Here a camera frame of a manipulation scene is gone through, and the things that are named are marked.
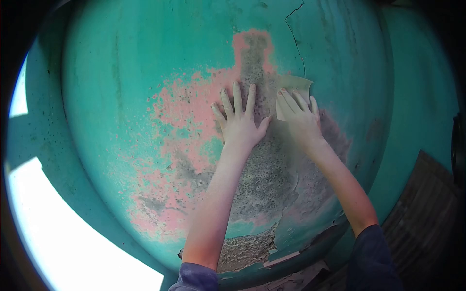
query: teal paint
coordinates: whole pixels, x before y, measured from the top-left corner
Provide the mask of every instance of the teal paint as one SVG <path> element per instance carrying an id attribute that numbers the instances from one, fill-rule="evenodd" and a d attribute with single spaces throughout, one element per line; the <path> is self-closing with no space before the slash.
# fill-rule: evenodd
<path id="1" fill-rule="evenodd" d="M 210 141 L 204 143 L 204 145 L 201 147 L 201 152 L 199 152 L 199 155 L 208 155 L 209 162 L 215 165 L 215 162 L 220 159 L 222 149 L 223 141 L 215 136 Z"/>
<path id="2" fill-rule="evenodd" d="M 454 75 L 446 54 L 427 20 L 410 9 L 382 9 L 394 60 L 394 102 L 385 153 L 369 192 L 382 223 L 408 181 L 420 150 L 451 171 L 453 117 L 458 112 Z M 338 269 L 348 260 L 351 230 L 327 255 Z"/>
<path id="3" fill-rule="evenodd" d="M 252 28 L 267 31 L 274 47 L 269 61 L 279 74 L 289 71 L 304 76 L 306 68 L 306 77 L 314 81 L 311 93 L 337 121 L 341 134 L 352 140 L 348 167 L 365 189 L 372 184 L 388 134 L 393 86 L 392 64 L 386 56 L 375 8 L 369 2 L 337 5 L 318 1 L 305 3 L 290 15 L 301 4 L 123 0 L 111 4 L 75 3 L 64 42 L 62 89 L 77 152 L 118 222 L 150 255 L 172 270 L 180 264 L 176 254 L 184 245 L 186 232 L 171 228 L 173 239 L 161 239 L 165 232 L 151 231 L 152 223 L 167 225 L 169 221 L 141 219 L 146 215 L 141 209 L 149 205 L 150 211 L 157 212 L 165 203 L 178 208 L 181 214 L 172 214 L 180 217 L 182 211 L 190 209 L 183 209 L 170 197 L 141 204 L 128 191 L 135 189 L 137 193 L 148 187 L 165 191 L 170 187 L 169 183 L 177 179 L 174 168 L 179 158 L 162 149 L 172 144 L 199 142 L 209 165 L 218 160 L 218 133 L 208 136 L 205 128 L 199 130 L 207 126 L 205 122 L 182 116 L 185 108 L 178 102 L 189 92 L 177 96 L 171 90 L 188 82 L 196 88 L 211 86 L 209 70 L 233 68 L 235 51 L 231 42 L 237 33 Z M 166 113 L 155 116 L 156 110 L 171 103 L 178 105 L 174 107 L 179 110 L 177 118 L 168 120 Z M 374 119 L 380 123 L 377 135 L 366 140 Z M 198 139 L 198 134 L 207 138 Z M 184 147 L 180 152 L 202 159 L 193 149 L 197 148 Z M 197 195 L 193 187 L 180 185 L 172 191 L 182 193 L 183 202 L 188 203 Z M 278 251 L 273 254 L 280 257 L 302 250 L 334 220 L 344 219 L 335 198 L 329 199 L 320 212 L 302 215 L 306 222 L 281 216 L 259 225 L 232 222 L 227 237 L 257 234 L 280 221 L 276 231 Z M 329 238 L 327 247 L 336 240 Z M 323 256 L 320 249 L 311 248 L 309 252 L 309 264 L 310 258 Z M 264 278 L 267 272 L 261 269 L 256 276 Z M 236 276 L 247 274 L 249 269 L 244 269 Z"/>
<path id="4" fill-rule="evenodd" d="M 10 169 L 15 169 L 36 156 L 63 200 L 120 249 L 162 273 L 162 290 L 166 290 L 176 282 L 177 274 L 150 256 L 115 219 L 89 181 L 73 144 L 63 111 L 60 76 L 63 38 L 71 11 L 71 4 L 57 9 L 29 50 L 28 114 L 8 121 L 6 162 Z"/>

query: dark background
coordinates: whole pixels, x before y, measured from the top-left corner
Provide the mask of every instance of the dark background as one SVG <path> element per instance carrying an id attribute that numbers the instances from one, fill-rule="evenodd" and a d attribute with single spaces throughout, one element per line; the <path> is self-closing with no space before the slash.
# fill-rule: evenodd
<path id="1" fill-rule="evenodd" d="M 0 125 L 1 161 L 7 136 L 7 121 L 10 101 L 20 68 L 32 45 L 43 19 L 61 2 L 57 0 L 3 0 L 1 7 L 1 55 L 0 55 Z M 392 0 L 376 1 L 380 5 L 390 5 Z M 457 181 L 464 187 L 464 130 L 465 130 L 465 1 L 464 0 L 413 0 L 430 20 L 432 27 L 448 53 L 457 77 L 458 102 L 462 116 L 458 119 L 462 142 L 457 155 L 455 171 Z M 33 267 L 22 247 L 13 224 L 5 193 L 5 180 L 1 175 L 1 257 L 0 288 L 3 290 L 48 290 Z M 464 290 L 466 288 L 463 270 L 465 269 L 465 207 L 464 200 L 453 228 L 449 243 L 442 258 L 437 263 L 435 274 L 426 278 L 428 290 Z"/>

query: navy shirt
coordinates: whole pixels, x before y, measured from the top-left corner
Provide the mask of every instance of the navy shirt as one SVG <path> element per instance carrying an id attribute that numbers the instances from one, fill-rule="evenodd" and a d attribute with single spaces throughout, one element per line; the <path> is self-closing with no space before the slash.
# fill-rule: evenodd
<path id="1" fill-rule="evenodd" d="M 207 267 L 182 263 L 178 282 L 169 291 L 215 291 L 217 273 Z M 346 290 L 403 290 L 395 272 L 382 229 L 371 225 L 356 239 L 348 262 Z"/>

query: sandpaper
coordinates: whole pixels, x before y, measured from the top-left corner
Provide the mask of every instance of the sandpaper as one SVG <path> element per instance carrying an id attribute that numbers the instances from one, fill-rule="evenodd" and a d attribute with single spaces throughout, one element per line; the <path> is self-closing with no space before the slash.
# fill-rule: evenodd
<path id="1" fill-rule="evenodd" d="M 294 98 L 293 96 L 293 90 L 298 90 L 299 94 L 303 97 L 304 101 L 307 104 L 310 104 L 310 99 L 309 99 L 309 88 L 311 87 L 311 84 L 313 82 L 308 79 L 304 79 L 301 77 L 296 77 L 296 76 L 291 76 L 291 75 L 283 75 L 280 77 L 280 80 L 278 81 L 278 86 L 277 89 L 280 90 L 281 88 L 285 88 L 290 95 Z M 278 105 L 278 100 L 277 102 L 277 119 L 286 121 L 285 117 L 283 116 L 283 113 L 281 112 L 280 106 Z"/>

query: bright light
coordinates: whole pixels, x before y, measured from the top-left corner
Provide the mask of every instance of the bright light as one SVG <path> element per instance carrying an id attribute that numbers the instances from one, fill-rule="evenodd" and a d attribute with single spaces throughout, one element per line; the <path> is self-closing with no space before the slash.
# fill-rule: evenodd
<path id="1" fill-rule="evenodd" d="M 26 63 L 27 56 L 24 59 L 23 66 L 14 87 L 13 98 L 11 99 L 10 118 L 26 115 L 27 101 L 26 101 Z"/>
<path id="2" fill-rule="evenodd" d="M 23 243 L 55 290 L 159 290 L 164 276 L 115 246 L 79 217 L 37 157 L 8 175 Z"/>

